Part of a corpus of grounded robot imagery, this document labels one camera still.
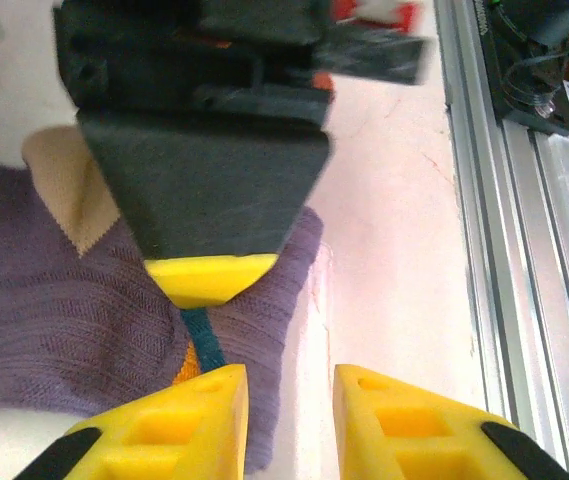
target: knitted fabric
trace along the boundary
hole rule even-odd
[[[225,359],[248,371],[247,473],[272,456],[284,340],[321,230],[306,209],[273,269],[208,309]],[[121,219],[80,258],[30,173],[0,168],[0,405],[95,415],[170,385],[188,345]]]

